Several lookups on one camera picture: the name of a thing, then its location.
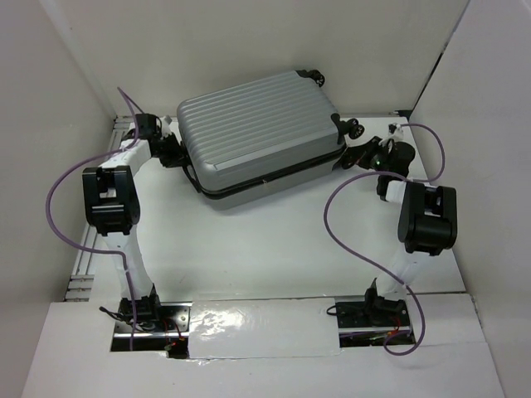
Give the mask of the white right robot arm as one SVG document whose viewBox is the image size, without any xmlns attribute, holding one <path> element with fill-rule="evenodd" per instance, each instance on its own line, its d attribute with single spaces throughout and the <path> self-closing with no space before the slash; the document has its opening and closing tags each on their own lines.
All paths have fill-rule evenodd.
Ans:
<svg viewBox="0 0 531 398">
<path fill-rule="evenodd" d="M 388 272 L 382 272 L 373 287 L 382 295 L 398 293 L 409 285 L 431 259 L 449 250 L 457 237 L 456 190 L 426 182 L 406 182 L 416 156 L 414 147 L 390 138 L 372 138 L 347 148 L 339 164 L 379 171 L 376 193 L 382 201 L 401 206 L 397 223 L 399 245 Z"/>
</svg>

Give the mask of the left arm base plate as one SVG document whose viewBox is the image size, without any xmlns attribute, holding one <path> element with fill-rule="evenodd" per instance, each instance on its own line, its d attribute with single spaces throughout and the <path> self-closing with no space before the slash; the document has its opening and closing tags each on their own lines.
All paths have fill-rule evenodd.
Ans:
<svg viewBox="0 0 531 398">
<path fill-rule="evenodd" d="M 165 352 L 169 357 L 188 358 L 192 303 L 162 303 L 154 313 L 139 307 L 137 322 L 132 313 L 99 310 L 114 321 L 112 352 Z"/>
</svg>

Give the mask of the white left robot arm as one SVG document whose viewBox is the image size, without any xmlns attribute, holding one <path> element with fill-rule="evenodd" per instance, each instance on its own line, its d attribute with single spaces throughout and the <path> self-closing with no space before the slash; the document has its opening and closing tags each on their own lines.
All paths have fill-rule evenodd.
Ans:
<svg viewBox="0 0 531 398">
<path fill-rule="evenodd" d="M 134 129 L 119 151 L 82 173 L 86 220 L 112 253 L 119 279 L 117 319 L 146 331 L 160 327 L 164 311 L 139 248 L 140 203 L 134 176 L 152 158 L 166 168 L 183 165 L 183 150 L 171 123 L 169 116 L 136 114 Z"/>
</svg>

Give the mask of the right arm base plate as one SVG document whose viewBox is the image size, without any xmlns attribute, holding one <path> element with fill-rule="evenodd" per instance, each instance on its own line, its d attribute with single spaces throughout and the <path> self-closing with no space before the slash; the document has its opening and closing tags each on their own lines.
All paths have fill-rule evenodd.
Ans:
<svg viewBox="0 0 531 398">
<path fill-rule="evenodd" d="M 416 342 L 407 306 L 397 301 L 394 309 L 371 308 L 362 301 L 336 302 L 326 309 L 335 318 L 339 345 L 347 347 L 378 347 L 412 345 Z"/>
</svg>

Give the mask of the dark grey hardshell suitcase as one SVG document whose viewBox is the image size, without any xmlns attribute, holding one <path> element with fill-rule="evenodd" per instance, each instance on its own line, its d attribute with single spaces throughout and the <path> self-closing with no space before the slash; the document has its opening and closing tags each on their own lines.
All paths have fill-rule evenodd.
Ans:
<svg viewBox="0 0 531 398">
<path fill-rule="evenodd" d="M 364 127 L 342 119 L 318 70 L 289 70 L 184 100 L 183 171 L 211 206 L 233 207 L 333 171 Z"/>
</svg>

